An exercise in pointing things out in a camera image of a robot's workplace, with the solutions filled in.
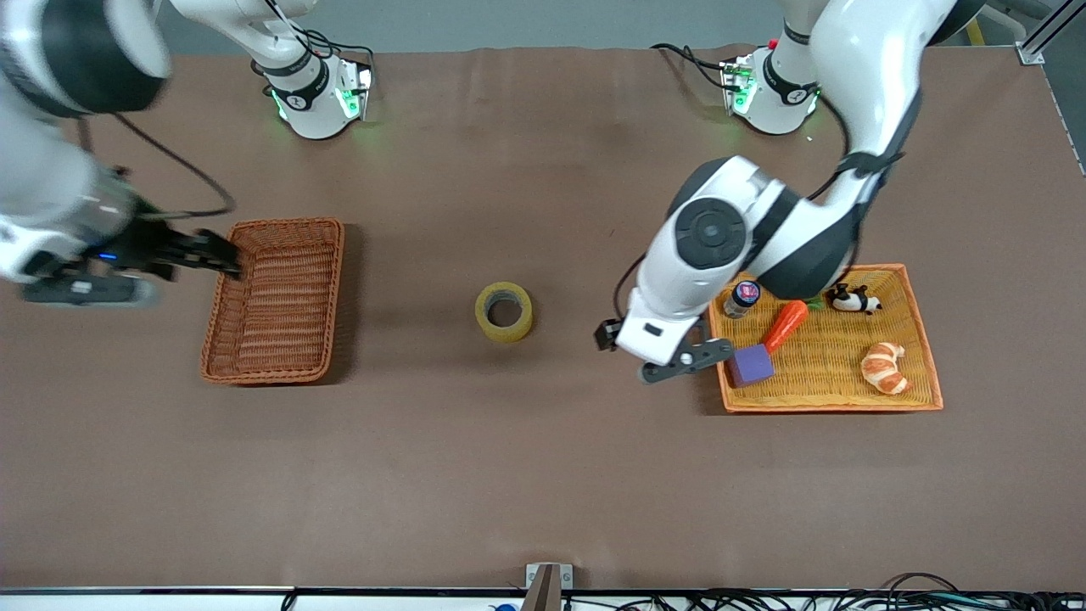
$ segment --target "masking tape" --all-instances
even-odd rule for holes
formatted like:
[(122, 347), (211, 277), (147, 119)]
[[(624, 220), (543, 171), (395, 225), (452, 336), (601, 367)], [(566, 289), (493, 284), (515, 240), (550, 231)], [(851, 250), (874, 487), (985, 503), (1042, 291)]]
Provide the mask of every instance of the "masking tape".
[[(488, 314), (494, 303), (513, 301), (520, 305), (520, 318), (507, 328), (500, 328), (490, 322)], [(532, 301), (528, 292), (513, 282), (494, 282), (482, 289), (476, 297), (476, 321), (483, 335), (492, 342), (514, 344), (520, 342), (532, 330)]]

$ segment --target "brown table surface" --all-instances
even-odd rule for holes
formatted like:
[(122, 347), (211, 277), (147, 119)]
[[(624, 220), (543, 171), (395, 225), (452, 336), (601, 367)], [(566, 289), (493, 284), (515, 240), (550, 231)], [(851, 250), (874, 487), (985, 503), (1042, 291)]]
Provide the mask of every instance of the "brown table surface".
[[(45, 309), (4, 288), (4, 583), (500, 586), (561, 560), (591, 587), (923, 570), (1081, 588), (1086, 181), (1041, 69), (1011, 49), (932, 50), (908, 155), (866, 225), (862, 262), (908, 265), (946, 410), (728, 417), (715, 372), (644, 386), (592, 331), (699, 163), (742, 153), (808, 191), (842, 142), (824, 110), (755, 133), (673, 60), (380, 55), (374, 122), (313, 142), (247, 60), (177, 59), (135, 119), (237, 194), (206, 226), (355, 226), (339, 371), (203, 383), (207, 271), (146, 311)], [(159, 205), (215, 205), (112, 119), (92, 126)], [(536, 303), (519, 345), (476, 327), (495, 280)]]

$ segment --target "orange carrot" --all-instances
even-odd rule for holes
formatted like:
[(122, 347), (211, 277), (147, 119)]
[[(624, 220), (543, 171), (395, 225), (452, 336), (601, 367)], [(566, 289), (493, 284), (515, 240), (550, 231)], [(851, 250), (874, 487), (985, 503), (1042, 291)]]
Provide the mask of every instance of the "orange carrot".
[(776, 316), (773, 327), (769, 329), (769, 333), (766, 334), (766, 340), (762, 342), (766, 345), (766, 352), (770, 355), (775, 353), (806, 320), (807, 303), (803, 301), (788, 301), (785, 303), (784, 308), (781, 308), (781, 314)]

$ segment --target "toy croissant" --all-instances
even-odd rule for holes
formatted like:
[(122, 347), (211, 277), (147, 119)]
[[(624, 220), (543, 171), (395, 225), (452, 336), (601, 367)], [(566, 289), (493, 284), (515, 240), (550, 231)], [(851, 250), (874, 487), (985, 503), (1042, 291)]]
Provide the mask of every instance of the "toy croissant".
[(905, 393), (912, 385), (897, 371), (897, 359), (905, 355), (905, 348), (898, 344), (882, 342), (875, 344), (868, 351), (868, 356), (863, 357), (860, 368), (863, 370), (863, 380), (867, 380), (880, 393), (885, 395), (897, 395)]

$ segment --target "brown wicker basket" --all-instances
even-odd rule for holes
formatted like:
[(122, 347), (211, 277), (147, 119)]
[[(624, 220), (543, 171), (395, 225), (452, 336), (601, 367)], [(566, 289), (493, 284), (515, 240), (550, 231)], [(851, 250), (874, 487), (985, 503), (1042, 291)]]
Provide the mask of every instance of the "brown wicker basket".
[(331, 364), (343, 225), (247, 220), (230, 229), (242, 279), (219, 276), (200, 357), (213, 384), (314, 382)]

